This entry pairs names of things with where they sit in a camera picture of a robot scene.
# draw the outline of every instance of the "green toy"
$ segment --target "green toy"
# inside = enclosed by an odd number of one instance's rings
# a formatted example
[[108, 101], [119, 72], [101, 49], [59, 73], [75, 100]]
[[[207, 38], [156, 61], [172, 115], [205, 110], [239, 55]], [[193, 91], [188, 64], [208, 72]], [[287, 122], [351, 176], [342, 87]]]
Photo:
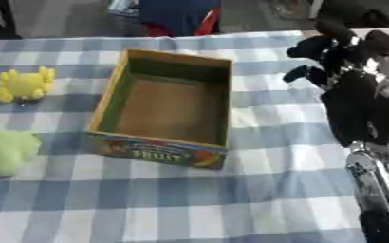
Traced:
[[15, 175], [40, 146], [41, 140], [29, 132], [0, 131], [0, 177]]

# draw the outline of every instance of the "yellow rubber toy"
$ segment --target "yellow rubber toy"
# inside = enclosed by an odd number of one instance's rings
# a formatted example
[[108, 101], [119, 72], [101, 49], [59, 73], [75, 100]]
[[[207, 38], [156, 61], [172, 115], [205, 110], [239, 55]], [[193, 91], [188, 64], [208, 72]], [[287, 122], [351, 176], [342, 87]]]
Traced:
[[39, 100], [53, 86], [56, 71], [41, 66], [37, 73], [19, 73], [14, 69], [0, 73], [0, 102], [15, 99]]

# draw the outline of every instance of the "robotic hand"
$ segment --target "robotic hand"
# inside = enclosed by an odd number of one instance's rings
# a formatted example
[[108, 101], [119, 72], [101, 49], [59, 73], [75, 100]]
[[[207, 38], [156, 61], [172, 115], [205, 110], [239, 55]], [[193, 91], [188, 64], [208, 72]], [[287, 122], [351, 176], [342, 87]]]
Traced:
[[364, 39], [344, 26], [319, 22], [322, 34], [287, 51], [291, 58], [308, 58], [322, 68], [302, 65], [284, 77], [288, 83], [307, 78], [326, 91], [333, 134], [343, 147], [353, 141], [389, 143], [389, 36], [370, 31]]
[[321, 100], [330, 128], [350, 147], [347, 169], [356, 181], [360, 222], [368, 242], [389, 243], [389, 35], [370, 31], [365, 38], [332, 22], [319, 22], [322, 34], [290, 48], [291, 58], [316, 61], [284, 77], [306, 78], [324, 90]]

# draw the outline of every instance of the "checkered tablecloth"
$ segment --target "checkered tablecloth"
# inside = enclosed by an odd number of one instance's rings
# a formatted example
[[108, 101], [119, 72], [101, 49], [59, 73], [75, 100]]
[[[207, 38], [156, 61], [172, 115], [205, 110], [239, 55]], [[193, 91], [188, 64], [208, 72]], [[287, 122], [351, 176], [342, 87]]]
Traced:
[[[359, 209], [307, 81], [285, 51], [301, 32], [189, 38], [0, 41], [0, 72], [55, 67], [37, 105], [0, 104], [0, 129], [43, 139], [19, 175], [0, 179], [0, 243], [361, 243]], [[235, 60], [230, 153], [222, 171], [88, 152], [84, 129], [123, 48]]]

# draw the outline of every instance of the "cardboard box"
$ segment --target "cardboard box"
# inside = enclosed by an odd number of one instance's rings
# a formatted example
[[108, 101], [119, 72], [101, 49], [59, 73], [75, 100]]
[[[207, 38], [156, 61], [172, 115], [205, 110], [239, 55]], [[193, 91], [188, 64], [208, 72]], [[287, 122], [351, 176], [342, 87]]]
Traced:
[[221, 169], [232, 61], [128, 49], [90, 123], [98, 153]]

